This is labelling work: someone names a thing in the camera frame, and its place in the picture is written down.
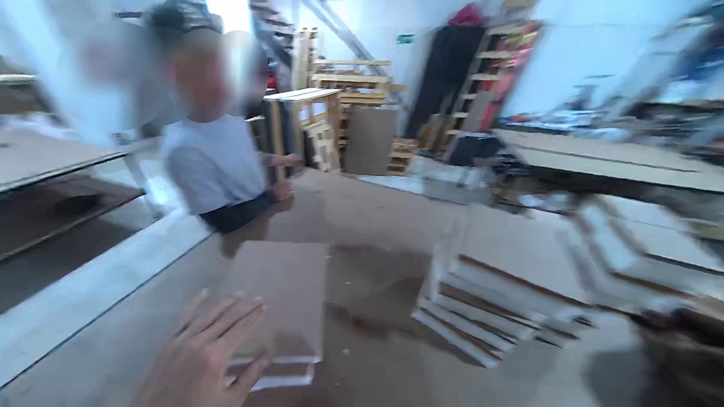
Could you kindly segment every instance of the table top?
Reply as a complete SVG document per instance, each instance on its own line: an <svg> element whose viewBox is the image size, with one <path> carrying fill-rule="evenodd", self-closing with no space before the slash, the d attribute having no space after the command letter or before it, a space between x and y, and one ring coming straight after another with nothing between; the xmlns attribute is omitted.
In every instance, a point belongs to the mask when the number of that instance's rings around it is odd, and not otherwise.
<svg viewBox="0 0 724 407"><path fill-rule="evenodd" d="M0 131L0 192L65 175L126 153L32 132Z"/></svg>
<svg viewBox="0 0 724 407"><path fill-rule="evenodd" d="M520 345L497 369L466 363L409 317L432 243L464 206L313 170L292 183L293 200L200 243L2 388L0 399L128 406L185 304L223 281L244 240L270 240L331 245L324 360L312 386L254 393L245 407L638 405L644 357L619 316L605 315L600 330L569 349Z"/></svg>

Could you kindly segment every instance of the table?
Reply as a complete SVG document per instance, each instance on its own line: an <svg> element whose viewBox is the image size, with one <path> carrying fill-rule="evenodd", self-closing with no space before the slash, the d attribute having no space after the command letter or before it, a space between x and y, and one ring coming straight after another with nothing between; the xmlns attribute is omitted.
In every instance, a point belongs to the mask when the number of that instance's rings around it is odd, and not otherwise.
<svg viewBox="0 0 724 407"><path fill-rule="evenodd" d="M104 162L124 159L131 188L87 176L70 176ZM0 260L143 196L146 179L126 153L56 140L32 132L0 132ZM58 216L54 204L69 196L100 193L99 205ZM156 217L160 212L149 202Z"/></svg>
<svg viewBox="0 0 724 407"><path fill-rule="evenodd" d="M200 243L0 389L0 400L128 406L184 305L218 285L239 245L254 239L332 246L313 385L254 393L245 407L638 405L644 359L619 316L602 318L596 335L570 349L527 343L490 370L465 363L409 318L432 242L464 206L311 169L292 183L292 201Z"/></svg>

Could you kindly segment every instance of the man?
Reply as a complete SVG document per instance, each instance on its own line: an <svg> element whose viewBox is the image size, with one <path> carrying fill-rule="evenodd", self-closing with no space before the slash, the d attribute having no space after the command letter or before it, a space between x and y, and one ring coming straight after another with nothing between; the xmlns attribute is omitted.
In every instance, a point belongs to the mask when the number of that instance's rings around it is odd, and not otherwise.
<svg viewBox="0 0 724 407"><path fill-rule="evenodd" d="M248 123L227 114L231 95L220 38L192 31L170 50L170 77L188 115L166 127L162 151L191 213L228 233L292 196L288 183L269 188L265 167L297 166L302 159L260 154Z"/></svg>

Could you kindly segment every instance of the red object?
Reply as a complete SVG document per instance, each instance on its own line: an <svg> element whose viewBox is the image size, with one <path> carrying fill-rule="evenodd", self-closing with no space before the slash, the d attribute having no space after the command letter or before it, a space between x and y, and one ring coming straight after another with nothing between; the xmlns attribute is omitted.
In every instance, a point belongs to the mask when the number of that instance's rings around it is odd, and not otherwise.
<svg viewBox="0 0 724 407"><path fill-rule="evenodd" d="M460 11L451 18L447 25L484 25L488 21L483 17L483 13L475 3L470 3L460 9Z"/></svg>

